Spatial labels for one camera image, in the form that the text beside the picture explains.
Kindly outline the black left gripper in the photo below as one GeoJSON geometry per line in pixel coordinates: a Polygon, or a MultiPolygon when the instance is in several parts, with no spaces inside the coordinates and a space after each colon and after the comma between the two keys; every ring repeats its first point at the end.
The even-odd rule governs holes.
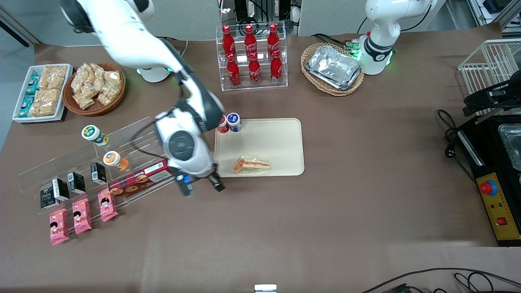
{"type": "Polygon", "coordinates": [[[487,93],[473,93],[464,98],[464,116],[471,116],[483,109],[503,108],[512,109],[521,107],[521,82],[509,81],[487,93]]]}

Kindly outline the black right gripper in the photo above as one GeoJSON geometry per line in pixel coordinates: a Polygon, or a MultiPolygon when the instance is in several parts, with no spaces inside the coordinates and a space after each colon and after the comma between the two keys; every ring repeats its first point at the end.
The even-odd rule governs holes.
{"type": "Polygon", "coordinates": [[[220,176],[217,173],[214,173],[217,167],[218,164],[214,163],[212,166],[203,167],[203,169],[199,171],[189,171],[188,169],[182,168],[179,164],[175,163],[174,169],[179,171],[179,174],[175,175],[175,179],[177,179],[177,185],[182,195],[190,198],[194,193],[190,176],[196,178],[208,177],[208,180],[216,191],[223,191],[225,186],[220,176]]]}

